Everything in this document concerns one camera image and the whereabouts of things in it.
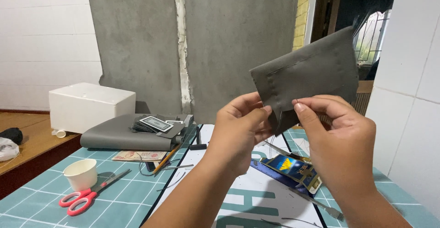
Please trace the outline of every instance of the white foam box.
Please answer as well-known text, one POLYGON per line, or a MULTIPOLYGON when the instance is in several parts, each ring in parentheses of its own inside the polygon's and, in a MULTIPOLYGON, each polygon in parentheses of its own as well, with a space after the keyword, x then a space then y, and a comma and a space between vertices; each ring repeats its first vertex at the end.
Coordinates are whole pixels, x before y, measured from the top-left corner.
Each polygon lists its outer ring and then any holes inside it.
POLYGON ((136 93, 79 83, 49 91, 51 127, 75 133, 123 114, 134 114, 136 93))

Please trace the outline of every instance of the blue ruler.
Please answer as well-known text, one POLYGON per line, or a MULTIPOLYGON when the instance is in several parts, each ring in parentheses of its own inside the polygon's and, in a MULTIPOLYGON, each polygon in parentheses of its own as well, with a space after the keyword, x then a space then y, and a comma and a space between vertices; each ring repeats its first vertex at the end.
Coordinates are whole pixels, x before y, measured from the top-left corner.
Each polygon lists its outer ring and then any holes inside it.
POLYGON ((254 169, 257 169, 258 171, 261 171, 262 173, 272 177, 273 179, 277 180, 278 182, 284 184, 285 186, 294 188, 298 191, 300 191, 303 194, 309 195, 311 197, 313 197, 314 195, 312 195, 304 185, 300 185, 297 181, 293 180, 292 178, 283 175, 281 173, 279 173, 278 171, 275 171, 269 167, 267 167, 265 164, 262 164, 261 162, 252 159, 250 161, 250 166, 254 169))

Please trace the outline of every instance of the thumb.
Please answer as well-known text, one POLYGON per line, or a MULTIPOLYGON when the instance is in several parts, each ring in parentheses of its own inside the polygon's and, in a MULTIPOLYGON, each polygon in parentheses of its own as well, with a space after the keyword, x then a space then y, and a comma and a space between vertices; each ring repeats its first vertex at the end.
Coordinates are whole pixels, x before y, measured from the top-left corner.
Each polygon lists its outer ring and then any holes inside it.
POLYGON ((264 106, 263 108, 258 108, 252 110, 249 114, 240 118, 249 128, 250 131, 254 131, 258 128, 260 123, 267 120, 269 115, 272 113, 272 107, 264 106))
POLYGON ((294 109, 309 140, 317 140, 327 133, 316 113, 307 105, 297 103, 294 109))

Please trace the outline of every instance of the red scissors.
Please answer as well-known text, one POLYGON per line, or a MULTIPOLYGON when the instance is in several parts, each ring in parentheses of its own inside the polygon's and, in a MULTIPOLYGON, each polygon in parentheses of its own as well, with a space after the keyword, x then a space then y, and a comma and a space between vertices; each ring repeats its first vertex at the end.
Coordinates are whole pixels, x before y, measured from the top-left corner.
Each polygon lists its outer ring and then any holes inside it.
POLYGON ((123 177, 124 175, 126 175, 130 171, 131 171, 130 169, 127 169, 124 172, 122 172, 118 175, 115 175, 110 179, 107 179, 105 182, 101 183, 98 186, 93 186, 93 187, 86 189, 86 190, 83 190, 83 191, 76 191, 74 193, 68 194, 68 195, 64 196, 63 198, 61 198, 61 200, 59 200, 58 204, 62 207, 69 207, 69 209, 67 209, 67 214, 70 216, 76 216, 78 214, 81 214, 91 205, 91 201, 96 197, 96 195, 98 194, 99 191, 101 191, 102 189, 104 189, 105 187, 110 185, 113 181, 123 177), (75 196, 76 196, 76 198, 74 198, 71 201, 66 202, 68 199, 75 197, 75 196), (75 210, 75 207, 77 207, 81 203, 85 203, 85 204, 82 207, 75 210))

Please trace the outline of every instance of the left hand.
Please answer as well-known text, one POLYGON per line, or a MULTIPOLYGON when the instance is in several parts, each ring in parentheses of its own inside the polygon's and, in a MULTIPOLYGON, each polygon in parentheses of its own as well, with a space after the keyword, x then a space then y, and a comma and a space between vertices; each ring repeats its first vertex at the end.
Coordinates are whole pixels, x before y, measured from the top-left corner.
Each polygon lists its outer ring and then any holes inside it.
POLYGON ((234 177, 245 174, 253 147, 272 136, 267 121, 270 113, 272 108, 263 107, 257 92, 235 98, 217 112, 204 158, 209 158, 211 165, 230 169, 234 177))

